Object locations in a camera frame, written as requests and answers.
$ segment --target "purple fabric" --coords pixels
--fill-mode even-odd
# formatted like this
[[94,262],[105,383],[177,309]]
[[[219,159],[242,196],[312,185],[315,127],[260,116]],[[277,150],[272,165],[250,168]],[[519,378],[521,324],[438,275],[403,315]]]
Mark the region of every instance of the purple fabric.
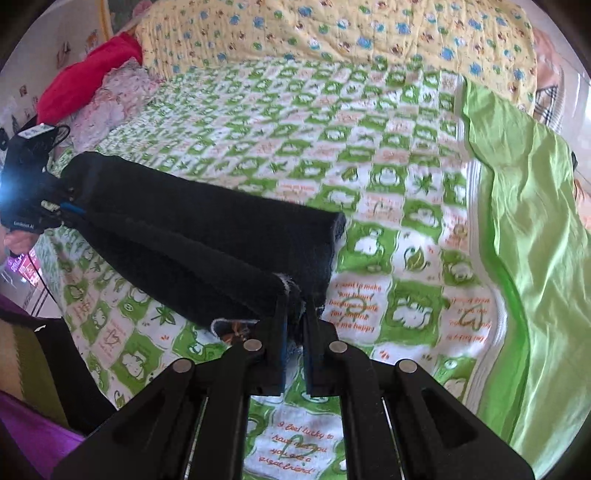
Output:
[[27,315],[29,314],[25,312],[22,308],[20,308],[16,303],[6,298],[4,295],[0,294],[0,307],[4,310],[8,310],[9,312],[18,313],[20,315]]
[[2,391],[0,420],[43,478],[48,479],[59,461],[84,441],[83,436],[60,427]]

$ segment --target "light green satin fabric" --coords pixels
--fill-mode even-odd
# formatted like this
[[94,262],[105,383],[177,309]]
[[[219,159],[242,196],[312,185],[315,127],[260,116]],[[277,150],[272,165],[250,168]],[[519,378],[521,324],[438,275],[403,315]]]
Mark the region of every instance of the light green satin fabric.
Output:
[[591,409],[590,237],[574,205],[566,142],[484,87],[468,82],[465,99],[470,145],[494,176],[493,247],[518,292],[530,342],[510,444],[539,478]]

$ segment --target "plaid fabric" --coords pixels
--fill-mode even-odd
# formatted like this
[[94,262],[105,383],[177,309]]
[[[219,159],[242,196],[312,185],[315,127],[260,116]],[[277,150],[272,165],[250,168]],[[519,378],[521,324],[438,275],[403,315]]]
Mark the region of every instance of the plaid fabric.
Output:
[[564,115],[564,75],[560,69],[558,85],[540,89],[535,93],[534,118],[543,125],[560,133]]

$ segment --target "white label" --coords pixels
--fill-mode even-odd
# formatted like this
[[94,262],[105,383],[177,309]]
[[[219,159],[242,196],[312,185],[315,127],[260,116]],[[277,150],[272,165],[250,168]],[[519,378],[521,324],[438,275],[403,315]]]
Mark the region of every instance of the white label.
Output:
[[54,128],[55,127],[52,125],[39,124],[39,125],[35,125],[34,127],[27,128],[26,130],[23,130],[22,132],[19,132],[18,136],[29,140],[30,138],[36,137],[37,135],[41,135],[45,132],[49,132],[50,130],[53,130]]

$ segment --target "wall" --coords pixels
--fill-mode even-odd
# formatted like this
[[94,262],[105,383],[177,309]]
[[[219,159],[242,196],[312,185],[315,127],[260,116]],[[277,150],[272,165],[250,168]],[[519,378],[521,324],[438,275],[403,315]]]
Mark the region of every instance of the wall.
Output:
[[105,40],[97,0],[57,0],[27,31],[0,72],[0,127],[11,137],[64,67]]

